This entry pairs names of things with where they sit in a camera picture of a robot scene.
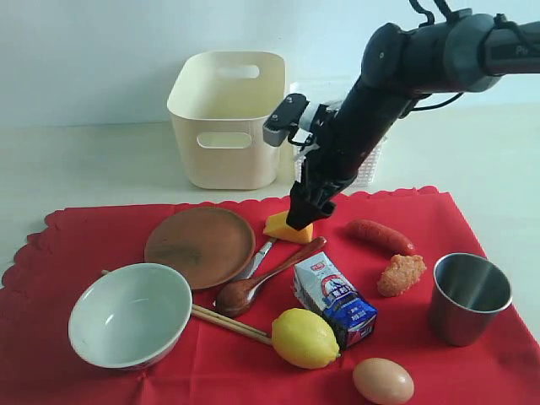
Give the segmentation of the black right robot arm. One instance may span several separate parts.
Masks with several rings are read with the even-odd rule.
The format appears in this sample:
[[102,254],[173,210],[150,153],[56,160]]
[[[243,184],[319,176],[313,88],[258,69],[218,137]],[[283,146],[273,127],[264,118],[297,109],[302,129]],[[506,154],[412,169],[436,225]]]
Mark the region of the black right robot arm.
[[310,133],[300,180],[290,190],[289,226],[301,230],[330,217],[333,198],[399,119],[432,94],[481,93],[507,74],[538,73],[539,23],[518,24],[504,14],[468,9],[445,22],[402,30],[388,23],[370,38],[360,75],[341,105],[314,105],[301,94],[294,128]]

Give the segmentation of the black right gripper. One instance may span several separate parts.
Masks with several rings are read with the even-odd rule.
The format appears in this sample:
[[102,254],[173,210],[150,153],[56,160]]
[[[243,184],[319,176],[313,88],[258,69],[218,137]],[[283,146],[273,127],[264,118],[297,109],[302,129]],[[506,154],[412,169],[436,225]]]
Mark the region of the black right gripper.
[[[320,148],[307,154],[301,182],[290,189],[288,226],[302,230],[332,216],[336,204],[330,198],[355,181],[359,167],[411,101],[407,92],[363,82],[353,86],[317,134]],[[313,204],[311,198],[319,199]]]

